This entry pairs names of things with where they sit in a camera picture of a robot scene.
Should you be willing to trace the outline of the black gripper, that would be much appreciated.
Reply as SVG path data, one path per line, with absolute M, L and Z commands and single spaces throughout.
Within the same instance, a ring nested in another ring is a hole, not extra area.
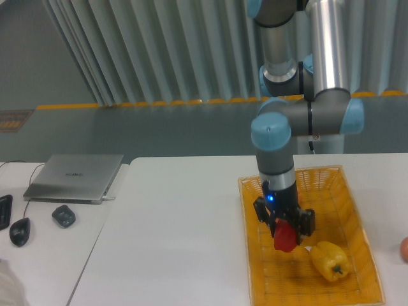
M 296 230 L 296 242 L 300 245 L 305 237 L 311 237 L 316 229 L 316 214 L 313 209 L 300 209 L 296 182 L 282 190 L 272 190 L 269 182 L 261 184 L 263 196 L 253 205 L 260 222 L 267 223 L 272 238 L 275 237 L 276 219 L 287 221 Z

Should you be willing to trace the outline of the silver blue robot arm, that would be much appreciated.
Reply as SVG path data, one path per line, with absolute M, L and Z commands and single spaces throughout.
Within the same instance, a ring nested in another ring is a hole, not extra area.
M 261 30 L 265 63 L 260 85 L 269 99 L 251 124 L 262 196 L 254 202 L 277 250 L 290 252 L 313 234 L 315 213 L 298 202 L 294 166 L 297 136 L 359 133 L 360 99 L 351 97 L 342 1 L 248 1 L 247 15 Z M 296 61 L 289 23 L 296 12 L 310 20 L 312 54 Z

